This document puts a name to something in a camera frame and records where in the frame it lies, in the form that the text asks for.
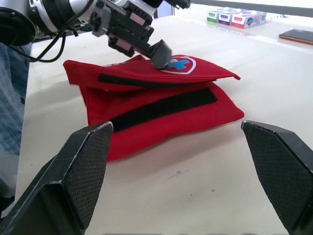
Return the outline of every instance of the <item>phone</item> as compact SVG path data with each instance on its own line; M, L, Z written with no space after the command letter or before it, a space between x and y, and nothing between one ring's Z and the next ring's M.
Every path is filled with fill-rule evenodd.
M293 29L279 34L279 37L290 41L313 45L313 32L310 31Z

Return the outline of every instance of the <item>textured gripper pad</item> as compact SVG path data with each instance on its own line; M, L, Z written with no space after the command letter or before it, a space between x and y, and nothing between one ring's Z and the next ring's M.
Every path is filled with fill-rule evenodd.
M275 133L256 125L243 131L264 191L291 233L312 199L312 175Z
M66 178L66 192L83 229L89 226L103 184L110 138L111 133L105 128L95 130L77 154Z

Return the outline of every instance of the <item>red first aid bag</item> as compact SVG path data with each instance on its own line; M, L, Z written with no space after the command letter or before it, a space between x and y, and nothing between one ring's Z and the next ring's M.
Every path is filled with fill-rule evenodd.
M66 61L70 84L80 87L88 123L111 121L108 161L125 158L172 135L206 130L244 117L212 81L236 74L191 56L173 56L156 70L142 56L96 66Z

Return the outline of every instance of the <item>cable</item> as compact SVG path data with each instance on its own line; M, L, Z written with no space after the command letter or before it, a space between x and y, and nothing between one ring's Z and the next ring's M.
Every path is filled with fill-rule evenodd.
M52 40L52 42L42 51L42 53L37 56L36 58L31 57L29 55L26 55L25 53L21 52L21 51L16 51L16 49L12 48L12 46L10 46L10 48L12 48L14 51L16 51L18 54L24 56L25 58L27 58L29 60L29 62L38 62L40 61L46 54L47 52L56 44L56 42L60 39L60 37L63 35L63 33L67 30L68 27L70 27L78 18L80 18L92 5L92 3L94 2L94 0L89 0L88 3L86 4L86 6L75 16L71 17L70 19L68 19L64 25L61 27L60 31L58 32L58 34L56 35L56 37Z
M67 38L67 33L65 32L65 33L63 33L62 44L61 44L61 47L60 47L60 51L59 51L59 53L58 53L58 55L56 57L54 57L53 59L50 59L50 60L39 60L39 62L52 63L54 61L57 61L61 57L61 55L62 55L62 53L64 51L66 38ZM21 52L20 50L16 49L15 47L10 46L10 48L12 50L14 50L15 52L17 52L18 54L24 56L27 59L27 61L29 61L29 62L31 62L32 60L36 59L36 58L34 58L32 56L29 56L29 55Z

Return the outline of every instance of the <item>person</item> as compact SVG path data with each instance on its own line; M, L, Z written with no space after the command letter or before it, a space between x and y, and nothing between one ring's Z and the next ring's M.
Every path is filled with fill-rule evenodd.
M31 45L18 49L30 55ZM15 195L28 69L24 57L0 43L0 199L5 202Z

